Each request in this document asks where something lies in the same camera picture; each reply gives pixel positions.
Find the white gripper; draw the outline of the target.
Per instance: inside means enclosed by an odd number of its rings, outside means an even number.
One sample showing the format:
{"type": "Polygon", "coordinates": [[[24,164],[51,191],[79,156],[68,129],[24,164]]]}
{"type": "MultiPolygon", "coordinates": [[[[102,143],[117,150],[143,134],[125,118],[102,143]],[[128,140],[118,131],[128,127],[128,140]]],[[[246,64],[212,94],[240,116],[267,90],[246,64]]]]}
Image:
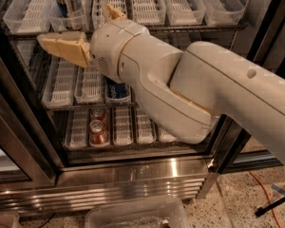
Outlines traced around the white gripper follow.
{"type": "Polygon", "coordinates": [[[37,36],[37,41],[48,54],[60,57],[79,67],[90,66],[110,80],[120,83],[119,61],[126,45],[140,34],[149,30],[107,2],[102,3],[104,24],[96,29],[89,43],[86,34],[80,31],[50,32],[37,36]]]}

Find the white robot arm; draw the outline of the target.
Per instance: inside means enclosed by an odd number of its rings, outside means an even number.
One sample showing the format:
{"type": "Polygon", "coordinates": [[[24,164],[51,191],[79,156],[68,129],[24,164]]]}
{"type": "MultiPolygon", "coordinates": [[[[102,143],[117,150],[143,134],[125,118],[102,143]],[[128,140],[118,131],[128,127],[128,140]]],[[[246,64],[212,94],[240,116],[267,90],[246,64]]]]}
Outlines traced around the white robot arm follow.
{"type": "Polygon", "coordinates": [[[227,115],[285,165],[285,79],[213,43],[180,50],[111,5],[103,10],[105,23],[90,38],[51,32],[38,36],[40,46],[127,84],[139,107],[186,143],[201,143],[227,115]]]}

